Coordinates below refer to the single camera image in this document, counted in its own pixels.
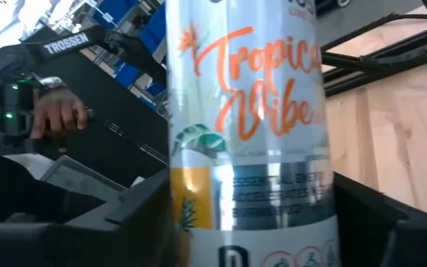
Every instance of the wooden wall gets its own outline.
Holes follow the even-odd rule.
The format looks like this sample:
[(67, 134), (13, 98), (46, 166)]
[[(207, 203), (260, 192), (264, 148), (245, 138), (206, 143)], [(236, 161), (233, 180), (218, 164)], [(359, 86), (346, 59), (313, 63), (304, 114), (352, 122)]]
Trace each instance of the wooden wall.
[[(423, 30), (427, 20), (392, 22), (331, 51), (365, 55)], [(427, 65), (332, 96), (326, 105), (333, 169), (427, 211)]]

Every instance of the pineapple graphic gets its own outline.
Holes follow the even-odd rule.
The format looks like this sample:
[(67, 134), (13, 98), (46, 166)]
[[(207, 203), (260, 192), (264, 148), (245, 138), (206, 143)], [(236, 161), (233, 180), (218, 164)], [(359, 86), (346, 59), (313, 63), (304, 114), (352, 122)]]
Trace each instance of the pineapple graphic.
[(189, 267), (191, 258), (191, 229), (195, 226), (196, 212), (194, 211), (195, 201), (184, 198), (182, 201), (181, 219), (178, 222), (178, 260), (179, 267)]

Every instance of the drink can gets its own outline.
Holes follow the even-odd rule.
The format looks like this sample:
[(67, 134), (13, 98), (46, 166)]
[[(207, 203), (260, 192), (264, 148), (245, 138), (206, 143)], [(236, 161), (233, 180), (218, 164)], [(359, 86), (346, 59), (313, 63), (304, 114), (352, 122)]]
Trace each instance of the drink can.
[(313, 0), (167, 0), (181, 267), (339, 266)]

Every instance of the green leaf graphic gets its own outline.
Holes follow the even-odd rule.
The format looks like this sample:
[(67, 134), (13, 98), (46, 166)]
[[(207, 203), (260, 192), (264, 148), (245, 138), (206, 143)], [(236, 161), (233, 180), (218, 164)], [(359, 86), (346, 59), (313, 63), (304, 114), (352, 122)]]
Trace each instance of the green leaf graphic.
[(211, 132), (205, 125), (198, 123), (176, 135), (172, 155), (183, 149), (197, 151), (215, 159), (217, 153), (227, 151), (227, 144), (219, 134)]

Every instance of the human hand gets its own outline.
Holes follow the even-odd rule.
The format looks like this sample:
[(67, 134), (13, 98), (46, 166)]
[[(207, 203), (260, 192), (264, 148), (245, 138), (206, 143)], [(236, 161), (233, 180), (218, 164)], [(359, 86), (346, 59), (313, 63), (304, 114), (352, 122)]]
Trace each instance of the human hand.
[(30, 137), (40, 139), (45, 134), (64, 137), (69, 131), (85, 128), (87, 121), (85, 106), (74, 93), (68, 89), (53, 90), (36, 103)]

